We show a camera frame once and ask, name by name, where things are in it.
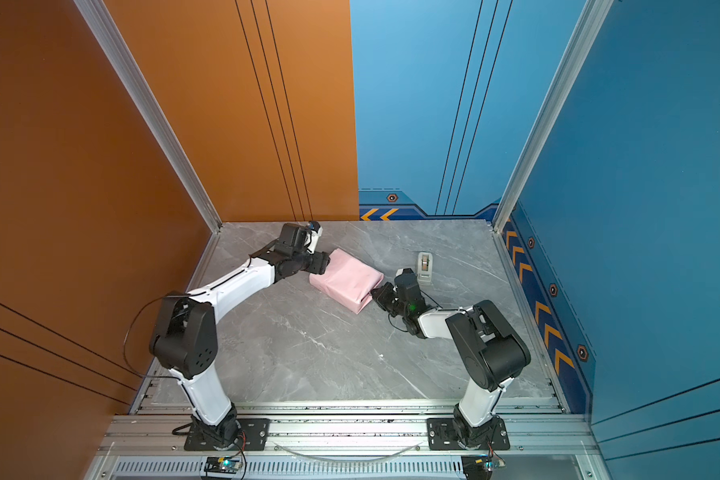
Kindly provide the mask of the purple wrapping paper sheet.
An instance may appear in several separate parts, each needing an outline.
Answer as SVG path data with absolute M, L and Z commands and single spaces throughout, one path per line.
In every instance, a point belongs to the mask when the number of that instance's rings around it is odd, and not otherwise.
M 354 314 L 359 314 L 371 301 L 371 291 L 384 280 L 384 275 L 349 253 L 337 248 L 329 255 L 323 274 L 311 274 L 309 283 Z

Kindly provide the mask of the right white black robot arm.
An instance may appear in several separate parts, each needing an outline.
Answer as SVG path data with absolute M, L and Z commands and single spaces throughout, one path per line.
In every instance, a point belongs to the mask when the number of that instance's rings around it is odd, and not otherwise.
M 469 376 L 464 395 L 453 410 L 451 431 L 445 435 L 435 432 L 431 447 L 509 450 L 507 428 L 497 407 L 532 358 L 498 307 L 490 300 L 456 309 L 431 305 L 409 268 L 399 270 L 392 282 L 372 289 L 371 297 L 390 319 L 401 318 L 407 333 L 452 341 Z

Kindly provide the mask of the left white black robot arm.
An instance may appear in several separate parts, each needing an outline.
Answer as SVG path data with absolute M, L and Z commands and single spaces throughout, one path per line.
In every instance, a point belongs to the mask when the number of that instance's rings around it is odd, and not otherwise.
M 215 367 L 217 324 L 243 301 L 283 279 L 300 272 L 323 274 L 330 259 L 317 250 L 322 233 L 317 221 L 286 223 L 278 238 L 238 268 L 189 292 L 161 298 L 149 351 L 187 396 L 192 407 L 189 431 L 207 446 L 227 450 L 242 430 Z

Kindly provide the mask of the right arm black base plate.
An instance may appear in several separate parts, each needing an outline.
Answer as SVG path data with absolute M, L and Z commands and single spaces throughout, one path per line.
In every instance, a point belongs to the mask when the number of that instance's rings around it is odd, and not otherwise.
M 429 418 L 426 426 L 431 450 L 508 451 L 511 448 L 505 422 L 498 416 L 478 427 L 450 417 Z

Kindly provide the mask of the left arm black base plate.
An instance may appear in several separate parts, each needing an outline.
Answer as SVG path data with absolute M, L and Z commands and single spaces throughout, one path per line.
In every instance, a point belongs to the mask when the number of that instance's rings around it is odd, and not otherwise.
M 236 418 L 208 426 L 193 418 L 186 435 L 186 451 L 258 452 L 266 447 L 270 430 L 268 418 Z

